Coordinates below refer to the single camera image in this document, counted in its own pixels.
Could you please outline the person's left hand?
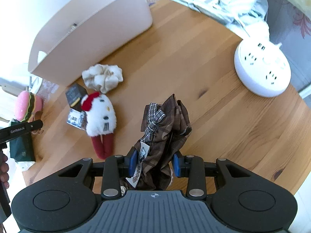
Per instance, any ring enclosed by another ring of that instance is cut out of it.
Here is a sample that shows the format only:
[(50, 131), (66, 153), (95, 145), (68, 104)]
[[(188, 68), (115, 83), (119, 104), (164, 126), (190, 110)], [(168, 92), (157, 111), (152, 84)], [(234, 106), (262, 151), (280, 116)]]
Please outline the person's left hand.
[(1, 152), (1, 157), (2, 157), (2, 163), (1, 163), (0, 178), (1, 178), (1, 182), (4, 184), (4, 187), (8, 189), (10, 186), (8, 183), (8, 180), (9, 180), (9, 175), (8, 175), (9, 165), (7, 163), (8, 157), (3, 152)]

